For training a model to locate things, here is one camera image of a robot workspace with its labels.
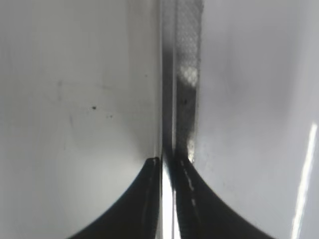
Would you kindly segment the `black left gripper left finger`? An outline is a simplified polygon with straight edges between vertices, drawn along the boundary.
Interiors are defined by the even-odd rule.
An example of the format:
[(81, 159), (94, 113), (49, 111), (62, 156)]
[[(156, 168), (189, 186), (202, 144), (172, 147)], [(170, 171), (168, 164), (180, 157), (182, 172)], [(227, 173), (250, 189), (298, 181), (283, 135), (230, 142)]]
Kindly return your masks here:
[(73, 239), (154, 239), (160, 211), (160, 159), (148, 158), (124, 194)]

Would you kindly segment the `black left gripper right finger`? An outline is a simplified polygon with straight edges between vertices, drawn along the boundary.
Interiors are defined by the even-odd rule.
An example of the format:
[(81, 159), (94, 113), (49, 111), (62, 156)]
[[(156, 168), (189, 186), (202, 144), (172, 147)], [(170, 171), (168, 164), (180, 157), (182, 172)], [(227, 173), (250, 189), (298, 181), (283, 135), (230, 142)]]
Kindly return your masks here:
[(177, 239), (269, 239), (205, 183), (185, 155), (163, 148), (163, 173), (172, 197), (171, 235)]

